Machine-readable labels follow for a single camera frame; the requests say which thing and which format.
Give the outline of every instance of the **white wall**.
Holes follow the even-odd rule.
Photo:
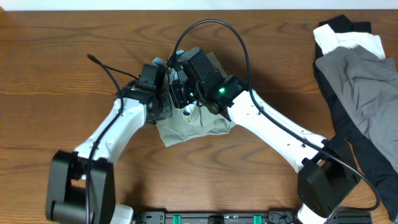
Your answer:
[[[6,11],[398,9],[398,0],[0,0]]]

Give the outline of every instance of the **fabric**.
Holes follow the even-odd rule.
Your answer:
[[[207,54],[207,57],[213,66],[226,77],[227,75],[216,56],[210,53]],[[193,111],[189,115],[185,115],[190,110],[177,109],[172,104],[173,116],[157,122],[156,127],[166,147],[192,138],[228,134],[229,130],[235,126],[234,122],[229,122],[222,115],[213,115],[205,106],[191,106],[190,109],[192,108]]]
[[[324,55],[335,50],[337,47],[353,49],[357,46],[362,46],[374,55],[377,55],[379,59],[386,58],[381,44],[381,39],[378,35],[367,34],[364,32],[337,34],[328,24],[316,28],[313,31],[313,35]]]
[[[334,32],[368,32],[371,33],[370,22],[352,23],[346,16],[341,15],[328,21],[320,22],[319,26],[329,24]],[[316,58],[323,56],[318,44],[315,47]],[[328,80],[313,64],[314,76],[319,89],[327,102],[333,127],[336,134],[345,138],[354,149],[357,162],[366,176],[381,194],[381,201],[388,211],[391,221],[398,223],[398,174],[390,162],[376,149],[374,144],[365,137],[348,116],[336,93]]]
[[[358,46],[319,58],[322,71],[358,129],[398,172],[398,73],[394,60]]]

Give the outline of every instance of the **gray garment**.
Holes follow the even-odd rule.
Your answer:
[[[398,73],[392,58],[338,47],[315,64],[358,129],[398,172]]]
[[[218,68],[221,74],[226,77],[226,73],[216,56],[210,53],[207,54],[207,57],[213,66]],[[201,108],[196,106],[190,115],[184,115],[182,109],[175,108],[172,103],[172,114],[171,118],[158,121],[156,124],[166,147],[191,138],[228,134],[229,130],[235,126],[234,122],[229,122],[222,115],[213,115],[205,106]]]

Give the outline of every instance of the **black garment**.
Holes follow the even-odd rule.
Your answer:
[[[370,22],[352,23],[341,15],[328,21],[320,22],[319,26],[329,24],[336,33],[368,32],[371,33]],[[322,49],[317,44],[316,58],[323,56]],[[313,64],[314,76],[318,82],[322,96],[328,103],[331,120],[336,135],[345,138],[353,145],[358,164],[368,178],[378,189],[381,200],[387,208],[391,221],[398,223],[398,174],[390,162],[376,149],[373,143],[355,126],[346,110],[331,88],[324,74]]]

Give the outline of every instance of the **wooden table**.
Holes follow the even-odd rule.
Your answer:
[[[242,35],[254,88],[299,125],[331,138],[327,104],[313,77],[319,21],[346,14],[371,21],[386,55],[398,58],[397,11],[91,11],[7,12],[0,23],[0,223],[47,223],[44,205],[52,156],[72,151],[104,120],[115,87],[86,58],[139,74],[143,63],[167,58],[180,34],[201,19],[229,22]],[[181,49],[213,51],[229,74],[246,80],[235,36],[216,24],[197,27]],[[130,79],[117,75],[119,83]],[[170,211],[300,208],[297,175],[275,150],[235,127],[165,148],[145,125],[116,166],[118,202]],[[362,181],[344,205],[367,207]],[[389,223],[381,206],[375,223]]]

